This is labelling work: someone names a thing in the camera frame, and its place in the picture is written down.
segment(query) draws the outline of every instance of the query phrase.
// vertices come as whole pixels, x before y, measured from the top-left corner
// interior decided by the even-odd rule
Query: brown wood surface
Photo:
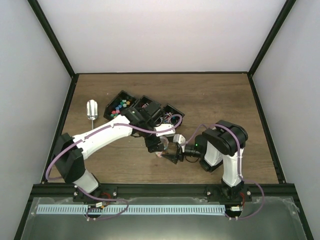
[[[243,154],[242,173],[259,183],[278,183],[255,100],[245,74],[82,74],[79,76],[63,132],[71,136],[91,130],[86,103],[98,103],[98,127],[107,122],[106,105],[124,90],[135,97],[146,95],[185,113],[177,133],[190,137],[199,124],[226,120],[242,126],[249,139]],[[219,183],[223,165],[212,173],[199,163],[173,164],[148,153],[143,138],[125,137],[98,150],[85,161],[101,183]],[[58,176],[56,169],[51,177]]]

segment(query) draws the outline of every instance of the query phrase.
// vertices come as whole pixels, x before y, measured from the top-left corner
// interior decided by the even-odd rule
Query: transparent plastic sheet
[[[261,197],[246,202],[242,213],[256,211]],[[206,198],[133,198],[132,205],[216,205]],[[81,204],[72,198],[35,198],[22,239],[290,239],[305,240],[299,209],[291,198],[266,197],[259,214],[243,221],[224,216],[119,216],[106,221],[87,222],[84,215],[37,215],[38,205]]]

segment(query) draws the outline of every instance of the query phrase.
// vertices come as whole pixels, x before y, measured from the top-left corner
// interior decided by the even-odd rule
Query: white strip
[[[101,210],[93,209],[90,214],[114,215],[121,212],[125,205],[109,205]],[[223,216],[224,205],[129,205],[123,215],[213,215]],[[36,214],[85,215],[88,205],[39,204]]]

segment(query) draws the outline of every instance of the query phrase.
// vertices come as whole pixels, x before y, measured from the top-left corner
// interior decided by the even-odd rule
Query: black frame
[[[36,17],[41,23],[45,33],[47,34],[50,42],[55,48],[58,56],[60,57],[63,65],[68,71],[71,77],[71,83],[69,90],[63,105],[62,113],[58,122],[58,127],[56,129],[53,143],[49,152],[49,156],[46,162],[46,168],[49,165],[54,145],[58,137],[62,134],[62,130],[67,118],[69,107],[73,98],[73,94],[77,85],[79,75],[81,73],[75,73],[65,52],[63,51],[54,31],[52,30],[44,12],[41,9],[37,0],[28,0],[31,8],[33,9]],[[267,120],[261,106],[258,93],[253,81],[253,75],[255,74],[257,68],[262,62],[265,54],[267,53],[269,47],[271,46],[273,40],[275,39],[277,33],[279,32],[282,24],[284,23],[286,17],[288,16],[290,10],[294,6],[296,0],[286,0],[282,7],[278,17],[276,18],[267,38],[265,39],[257,57],[255,58],[249,72],[247,71],[236,71],[236,72],[127,72],[127,73],[104,73],[104,74],[247,74],[249,84],[251,86],[252,94],[256,103],[256,107],[259,113],[259,117],[262,123],[263,131],[267,140],[271,158],[273,160],[273,165],[278,178],[279,184],[261,184],[266,196],[270,197],[292,197],[295,205],[299,208],[299,217],[303,225],[303,229],[307,236],[307,239],[314,239],[308,225],[304,210],[300,203],[299,196],[297,194],[295,185],[292,183],[287,183],[284,172],[279,161],[274,142],[272,140],[270,130],[267,124]],[[206,190],[208,188],[215,188],[216,184],[102,184],[103,186],[112,187],[117,190],[117,198],[131,198],[131,197],[207,197]],[[249,185],[251,195],[253,197],[260,196],[260,190],[255,185]],[[23,212],[19,227],[17,229],[15,240],[21,239],[23,230],[29,215],[31,204],[34,198],[41,197],[64,197],[72,198],[74,196],[75,188],[72,184],[65,183],[48,183],[45,179],[45,172],[42,175],[41,183],[34,184],[32,191],[30,193],[29,199],[27,201],[25,210]]]

